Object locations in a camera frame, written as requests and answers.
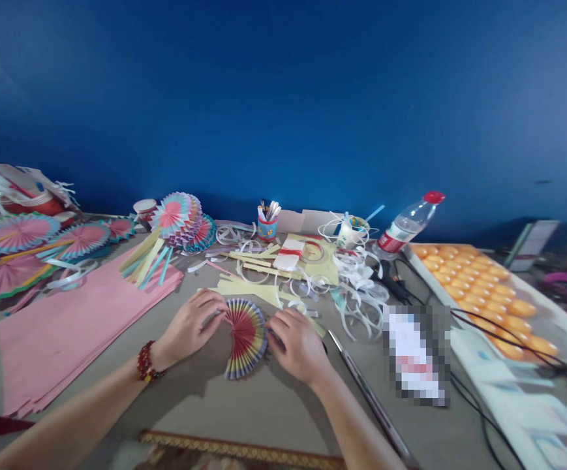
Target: hand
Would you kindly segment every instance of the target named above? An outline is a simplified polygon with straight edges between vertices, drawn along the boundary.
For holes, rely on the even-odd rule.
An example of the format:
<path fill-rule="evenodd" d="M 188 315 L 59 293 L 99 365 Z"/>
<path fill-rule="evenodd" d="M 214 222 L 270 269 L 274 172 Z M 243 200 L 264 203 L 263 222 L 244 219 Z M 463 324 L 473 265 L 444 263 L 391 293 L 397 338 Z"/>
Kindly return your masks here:
<path fill-rule="evenodd" d="M 279 310 L 266 327 L 271 328 L 285 345 L 283 349 L 267 332 L 268 348 L 293 377 L 313 387 L 322 378 L 335 373 L 320 336 L 304 315 L 290 308 Z"/>
<path fill-rule="evenodd" d="M 203 322 L 215 311 L 207 326 Z M 194 354 L 211 338 L 229 308 L 218 292 L 199 290 L 179 309 L 168 329 L 151 347 L 151 361 L 157 371 L 173 366 Z"/>

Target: red bottle cap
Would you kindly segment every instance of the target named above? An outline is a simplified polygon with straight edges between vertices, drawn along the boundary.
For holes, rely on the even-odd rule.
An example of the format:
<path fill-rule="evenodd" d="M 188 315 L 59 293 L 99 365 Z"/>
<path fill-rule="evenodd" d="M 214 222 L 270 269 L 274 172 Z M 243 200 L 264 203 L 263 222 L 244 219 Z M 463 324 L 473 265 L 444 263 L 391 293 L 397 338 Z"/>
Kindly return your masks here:
<path fill-rule="evenodd" d="M 440 204 L 445 197 L 440 191 L 429 191 L 423 199 L 430 204 Z"/>

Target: plastic water bottle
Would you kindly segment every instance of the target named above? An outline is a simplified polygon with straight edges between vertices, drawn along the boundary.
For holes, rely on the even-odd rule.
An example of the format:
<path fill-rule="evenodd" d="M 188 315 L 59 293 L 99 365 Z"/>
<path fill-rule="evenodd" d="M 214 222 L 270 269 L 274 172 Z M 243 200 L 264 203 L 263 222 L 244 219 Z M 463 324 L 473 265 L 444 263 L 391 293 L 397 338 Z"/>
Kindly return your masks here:
<path fill-rule="evenodd" d="M 435 208 L 444 198 L 439 191 L 429 191 L 421 201 L 412 204 L 396 216 L 392 225 L 381 234 L 373 245 L 373 252 L 381 259 L 393 260 L 407 242 L 427 226 Z"/>

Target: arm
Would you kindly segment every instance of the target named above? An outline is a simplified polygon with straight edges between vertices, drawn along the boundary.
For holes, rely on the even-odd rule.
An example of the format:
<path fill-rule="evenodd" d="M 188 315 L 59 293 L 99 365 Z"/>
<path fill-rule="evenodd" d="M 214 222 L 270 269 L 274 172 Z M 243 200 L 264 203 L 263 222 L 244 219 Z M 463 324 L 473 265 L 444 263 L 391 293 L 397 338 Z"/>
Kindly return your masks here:
<path fill-rule="evenodd" d="M 203 347 L 224 317 L 217 315 L 203 327 L 215 311 L 227 311 L 224 298 L 216 292 L 204 289 L 188 300 L 151 347 L 153 367 L 167 369 Z M 0 470 L 76 467 L 145 387 L 134 356 L 3 449 Z"/>
<path fill-rule="evenodd" d="M 307 383 L 324 406 L 351 470 L 405 470 L 388 441 L 370 421 L 337 374 L 324 352 L 320 337 L 296 310 L 278 311 L 266 325 L 283 342 L 268 333 L 268 347 L 281 366 Z"/>

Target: folded paper fan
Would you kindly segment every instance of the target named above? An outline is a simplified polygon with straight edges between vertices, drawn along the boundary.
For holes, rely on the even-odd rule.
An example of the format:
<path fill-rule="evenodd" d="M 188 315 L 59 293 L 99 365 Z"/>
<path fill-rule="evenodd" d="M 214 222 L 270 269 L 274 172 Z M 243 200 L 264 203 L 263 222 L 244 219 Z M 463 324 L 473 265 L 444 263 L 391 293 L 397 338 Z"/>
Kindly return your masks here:
<path fill-rule="evenodd" d="M 166 196 L 153 215 L 153 230 L 161 228 L 160 237 L 172 237 L 170 246 L 185 244 L 194 238 L 202 222 L 200 201 L 187 193 Z"/>
<path fill-rule="evenodd" d="M 50 244 L 65 245 L 66 248 L 59 251 L 58 257 L 62 261 L 69 261 L 103 246 L 109 236 L 110 229 L 106 225 L 88 223 L 69 228 L 55 237 Z"/>
<path fill-rule="evenodd" d="M 109 241 L 112 243 L 128 240 L 130 236 L 135 235 L 135 222 L 129 217 L 116 217 L 103 223 L 109 227 Z"/>
<path fill-rule="evenodd" d="M 194 238 L 183 246 L 188 253 L 200 253 L 211 247 L 216 241 L 216 224 L 207 214 L 203 214 L 203 221 Z"/>
<path fill-rule="evenodd" d="M 0 219 L 0 255 L 36 247 L 54 234 L 61 225 L 53 217 L 30 213 Z"/>
<path fill-rule="evenodd" d="M 268 340 L 264 316 L 257 305 L 246 299 L 231 299 L 225 320 L 231 324 L 233 348 L 224 376 L 230 380 L 244 377 L 263 357 Z"/>
<path fill-rule="evenodd" d="M 56 269 L 57 266 L 47 265 L 34 255 L 24 255 L 0 262 L 0 299 L 28 289 Z"/>

